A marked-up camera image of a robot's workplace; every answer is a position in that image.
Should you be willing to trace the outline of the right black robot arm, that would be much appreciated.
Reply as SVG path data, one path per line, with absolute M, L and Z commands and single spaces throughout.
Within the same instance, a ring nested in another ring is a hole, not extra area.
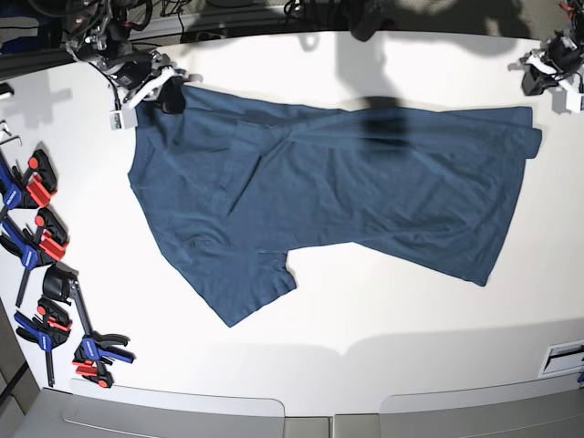
M 150 102 L 167 114 L 180 114 L 186 100 L 186 71 L 155 48 L 139 50 L 130 33 L 145 30 L 152 1 L 69 1 L 66 49 L 77 61 L 94 67 L 113 91 L 114 109 Z

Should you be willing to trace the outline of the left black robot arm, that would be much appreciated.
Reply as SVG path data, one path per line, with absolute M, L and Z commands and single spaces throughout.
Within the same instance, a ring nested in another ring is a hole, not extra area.
M 558 4 L 569 19 L 569 28 L 556 31 L 542 46 L 520 59 L 527 70 L 521 89 L 526 96 L 542 95 L 547 89 L 562 87 L 568 97 L 583 99 L 583 2 Z

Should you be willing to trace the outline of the person hand at edge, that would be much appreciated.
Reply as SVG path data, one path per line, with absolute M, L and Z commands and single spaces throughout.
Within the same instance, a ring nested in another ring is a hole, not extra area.
M 14 95 L 14 90 L 7 83 L 0 84 L 0 100 L 9 99 Z

